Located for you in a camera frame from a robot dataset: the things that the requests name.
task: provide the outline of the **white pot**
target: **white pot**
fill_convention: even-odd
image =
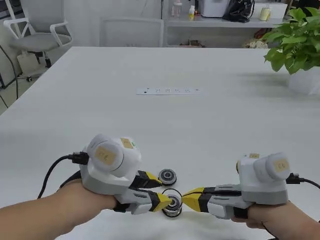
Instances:
[[[302,94],[320,93],[320,67],[315,66],[308,71],[300,69],[290,76],[289,89]]]

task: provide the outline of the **chair armrest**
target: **chair armrest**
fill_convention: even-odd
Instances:
[[[54,39],[56,40],[56,42],[58,43],[58,45],[60,47],[63,47],[64,44],[61,42],[61,40],[60,40],[60,38],[59,38],[59,36],[58,36],[58,34],[56,32],[56,28],[59,28],[59,27],[62,27],[62,26],[67,26],[67,25],[68,25],[68,22],[65,21],[65,22],[62,22],[62,23],[52,24],[50,26],[50,32],[54,36]]]
[[[24,17],[24,18],[18,18],[18,19],[12,19],[12,20],[5,20],[3,22],[3,25],[9,29],[9,31],[12,33],[12,35],[14,36],[15,39],[19,39],[18,35],[15,33],[15,31],[11,28],[12,24],[18,24],[18,23],[23,23],[26,22],[26,25],[24,27],[23,33],[22,33],[22,37],[25,36],[27,28],[29,27],[29,19]]]

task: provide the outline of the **chair backrest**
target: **chair backrest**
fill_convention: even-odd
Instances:
[[[164,21],[147,18],[101,18],[100,47],[163,46]]]
[[[50,33],[52,24],[65,21],[64,0],[21,0],[25,16],[37,33]],[[58,34],[67,34],[63,27],[56,29]]]

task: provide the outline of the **potted plant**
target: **potted plant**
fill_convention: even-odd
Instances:
[[[311,16],[301,8],[292,9],[289,22],[263,36],[267,43],[279,43],[264,58],[276,72],[285,66],[290,73],[290,89],[316,94],[320,90],[320,12],[312,7],[306,9]]]

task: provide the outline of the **label sticker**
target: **label sticker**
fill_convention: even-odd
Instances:
[[[289,163],[286,158],[275,161],[273,165],[277,173],[281,173],[289,169]]]
[[[103,146],[97,148],[94,156],[107,165],[112,165],[116,159],[116,154],[112,151],[108,151]]]
[[[121,138],[121,142],[126,149],[134,149],[128,138]]]
[[[258,158],[260,158],[260,155],[259,155],[258,153],[251,153],[251,154],[249,155],[249,158],[251,158],[251,159],[258,159]]]

